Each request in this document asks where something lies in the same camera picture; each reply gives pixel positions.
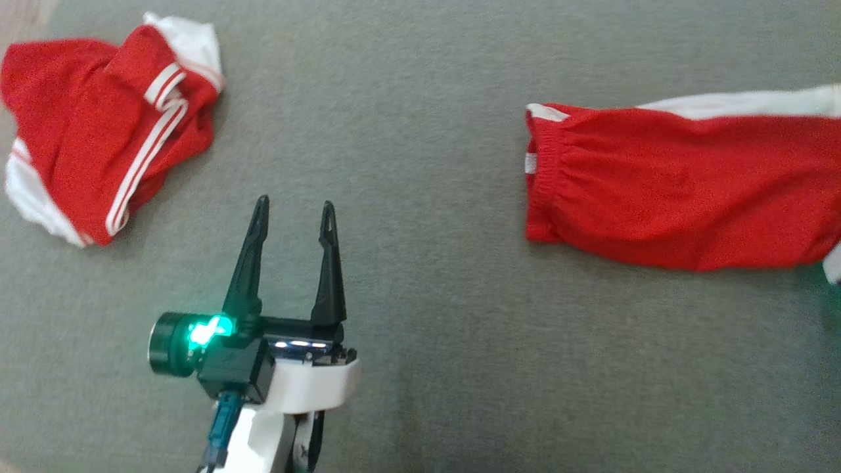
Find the red shorts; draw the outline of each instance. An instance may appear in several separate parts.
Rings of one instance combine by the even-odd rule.
[[[841,238],[838,92],[529,105],[526,236],[663,268],[820,261]]]

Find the red fabric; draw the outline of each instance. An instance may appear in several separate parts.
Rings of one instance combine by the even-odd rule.
[[[531,241],[709,270],[815,263],[841,237],[841,120],[547,106],[571,116],[526,114]]]
[[[144,93],[175,62],[166,40],[148,25],[121,47],[92,39],[23,43],[10,46],[3,59],[0,92],[33,166],[77,232],[100,245],[116,232],[105,226],[106,217],[163,115]],[[178,72],[187,75],[177,85],[189,102],[186,115],[150,157],[146,172],[136,176],[137,190],[123,197],[129,213],[151,199],[172,166],[213,140],[209,109],[216,90],[194,72]]]

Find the blue cable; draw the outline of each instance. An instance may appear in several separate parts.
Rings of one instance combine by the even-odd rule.
[[[210,473],[217,467],[225,467],[230,436],[234,432],[236,421],[239,420],[245,403],[242,396],[235,391],[222,391],[219,395],[219,405],[216,406],[216,415],[208,433],[208,446],[204,449],[198,471]]]

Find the gray carpet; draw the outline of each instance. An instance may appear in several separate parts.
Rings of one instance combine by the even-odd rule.
[[[212,150],[106,248],[0,200],[0,458],[189,472],[210,401],[145,364],[166,309],[220,308],[272,197],[266,313],[306,317],[336,203],[361,390],[320,472],[840,471],[841,295],[817,268],[686,274],[523,237],[523,107],[838,80],[823,0],[66,0],[55,37],[213,21]],[[0,146],[11,144],[11,120]]]

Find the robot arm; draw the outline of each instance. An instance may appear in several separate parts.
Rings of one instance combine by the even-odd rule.
[[[333,204],[325,202],[319,241],[324,249],[310,319],[262,315],[262,244],[268,197],[257,200],[222,312],[168,312],[152,328],[149,362],[159,375],[197,372],[218,401],[198,471],[299,473],[313,471],[325,411],[356,389],[356,350],[344,348],[347,319]]]

